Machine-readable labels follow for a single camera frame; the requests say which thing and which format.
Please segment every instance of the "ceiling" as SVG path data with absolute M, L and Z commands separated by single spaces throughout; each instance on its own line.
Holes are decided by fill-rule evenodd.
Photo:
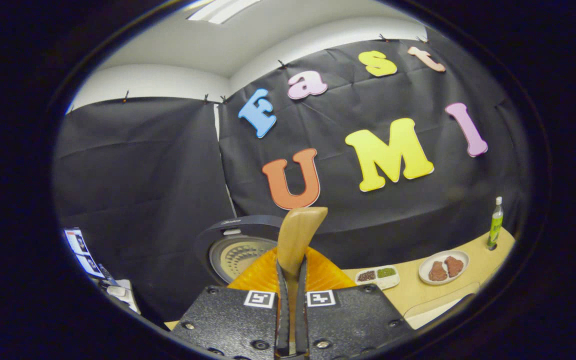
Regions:
M 376 0 L 262 0 L 223 24 L 186 20 L 198 9 L 181 9 L 156 23 L 97 70 L 160 64 L 230 78 L 275 44 L 332 21 L 359 17 L 414 21 Z

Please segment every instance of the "ceiling light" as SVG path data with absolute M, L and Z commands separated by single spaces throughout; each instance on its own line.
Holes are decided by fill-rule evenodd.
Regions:
M 188 20 L 223 24 L 240 11 L 261 0 L 214 0 L 188 17 Z

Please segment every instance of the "bottle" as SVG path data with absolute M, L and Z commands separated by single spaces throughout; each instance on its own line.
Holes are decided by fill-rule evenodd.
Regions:
M 488 233 L 488 241 L 486 244 L 488 250 L 495 250 L 497 248 L 499 230 L 501 229 L 501 223 L 504 219 L 504 210 L 501 207 L 501 196 L 498 196 L 494 203 L 496 203 L 496 207 L 492 213 L 492 223 L 490 224 L 490 233 Z

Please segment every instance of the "steak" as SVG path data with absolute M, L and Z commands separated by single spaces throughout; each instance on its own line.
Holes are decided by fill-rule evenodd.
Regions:
M 446 270 L 442 266 L 441 261 L 435 261 L 432 263 L 432 269 L 430 269 L 428 278 L 431 281 L 443 281 L 448 278 L 448 274 L 446 273 Z
M 448 276 L 454 278 L 459 274 L 460 271 L 464 268 L 464 262 L 462 260 L 457 260 L 452 256 L 448 256 L 444 263 L 448 265 Z

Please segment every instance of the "white plate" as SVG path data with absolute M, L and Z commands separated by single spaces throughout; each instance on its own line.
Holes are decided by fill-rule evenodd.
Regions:
M 446 273 L 448 273 L 448 265 L 446 265 L 444 261 L 449 256 L 452 256 L 453 258 L 455 258 L 457 260 L 461 260 L 463 262 L 463 268 L 461 269 L 461 271 L 459 271 L 459 273 L 453 277 L 448 276 L 448 278 L 446 278 L 446 280 L 442 280 L 442 281 L 430 280 L 430 278 L 428 278 L 428 274 L 430 273 L 430 269 L 433 268 L 434 262 L 441 262 L 441 266 L 446 271 Z M 471 260 L 471 258 L 464 251 L 446 250 L 446 251 L 441 251 L 441 252 L 435 253 L 435 255 L 429 256 L 424 262 L 421 263 L 421 265 L 419 265 L 419 278 L 421 278 L 421 280 L 424 283 L 430 284 L 430 285 L 441 285 L 441 284 L 450 283 L 451 281 L 459 278 L 459 276 L 461 276 L 464 273 L 464 271 L 466 271 L 466 269 L 468 269 L 468 263 L 470 262 L 470 260 Z
M 393 269 L 395 271 L 395 274 L 384 277 L 377 277 L 377 271 L 386 268 Z M 375 278 L 373 280 L 359 281 L 359 275 L 368 271 L 374 271 Z M 400 272 L 397 271 L 397 269 L 393 265 L 377 266 L 375 268 L 363 269 L 354 276 L 354 283 L 357 285 L 375 284 L 379 287 L 379 289 L 384 290 L 394 287 L 395 285 L 400 283 Z

